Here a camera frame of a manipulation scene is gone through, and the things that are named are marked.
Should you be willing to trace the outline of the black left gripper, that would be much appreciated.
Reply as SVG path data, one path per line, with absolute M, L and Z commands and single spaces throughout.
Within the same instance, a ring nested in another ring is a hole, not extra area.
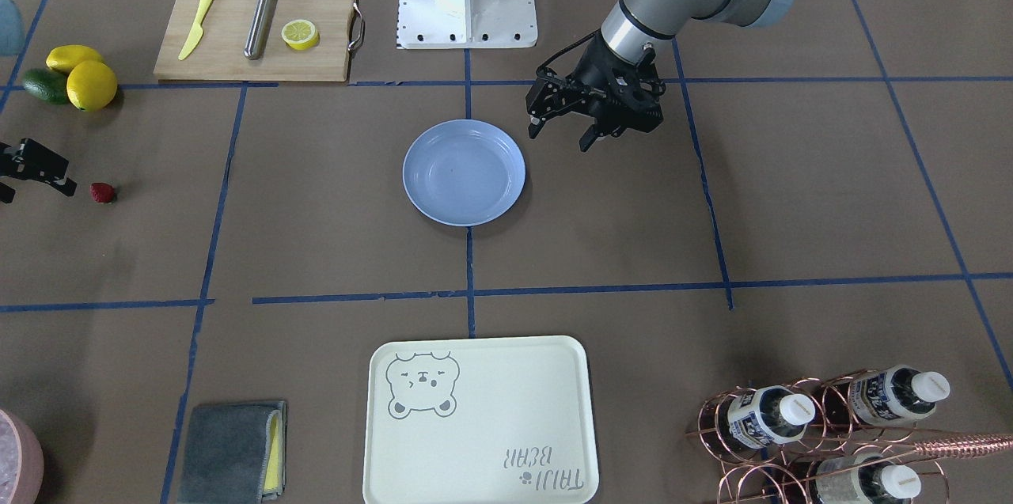
M 558 74 L 551 64 L 574 49 L 582 50 L 570 74 Z M 594 120 L 579 139 L 586 152 L 605 137 L 620 137 L 627 130 L 654 131 L 663 122 L 661 97 L 666 83 L 654 64 L 654 46 L 641 47 L 633 63 L 615 54 L 601 36 L 585 36 L 556 52 L 536 68 L 536 79 L 527 93 L 529 139 L 535 139 L 550 119 L 569 112 Z

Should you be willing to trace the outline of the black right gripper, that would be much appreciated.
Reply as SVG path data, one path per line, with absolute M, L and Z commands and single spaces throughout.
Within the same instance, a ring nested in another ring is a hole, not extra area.
M 23 138 L 18 145 L 1 143 L 1 177 L 34 180 L 47 184 L 66 197 L 72 197 L 78 184 L 64 172 L 55 172 L 55 152 L 35 139 Z M 0 202 L 11 204 L 16 190 L 0 183 Z

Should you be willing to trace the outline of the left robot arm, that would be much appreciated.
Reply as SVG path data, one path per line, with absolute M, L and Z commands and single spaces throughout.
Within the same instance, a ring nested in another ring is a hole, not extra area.
M 741 28 L 770 27 L 795 0 L 617 0 L 600 28 L 576 47 L 582 54 L 569 74 L 550 62 L 537 67 L 525 97 L 528 136 L 536 138 L 558 117 L 592 119 L 579 139 L 587 151 L 600 138 L 643 133 L 663 124 L 666 83 L 656 70 L 658 48 L 672 43 L 689 21 L 723 22 Z

